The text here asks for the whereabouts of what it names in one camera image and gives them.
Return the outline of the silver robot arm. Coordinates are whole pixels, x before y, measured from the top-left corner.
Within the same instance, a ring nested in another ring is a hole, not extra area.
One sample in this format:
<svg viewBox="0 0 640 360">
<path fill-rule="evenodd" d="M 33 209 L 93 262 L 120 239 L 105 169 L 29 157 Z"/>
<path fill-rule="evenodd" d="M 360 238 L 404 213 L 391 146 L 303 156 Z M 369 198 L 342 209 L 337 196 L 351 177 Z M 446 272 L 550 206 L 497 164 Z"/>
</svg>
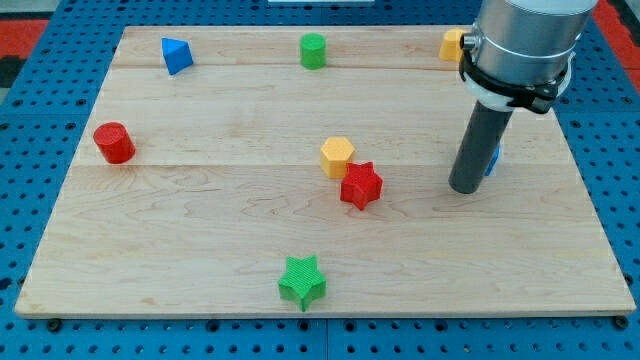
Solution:
<svg viewBox="0 0 640 360">
<path fill-rule="evenodd" d="M 484 0 L 461 36 L 459 73 L 484 107 L 549 111 L 571 80 L 575 46 L 596 0 Z"/>
</svg>

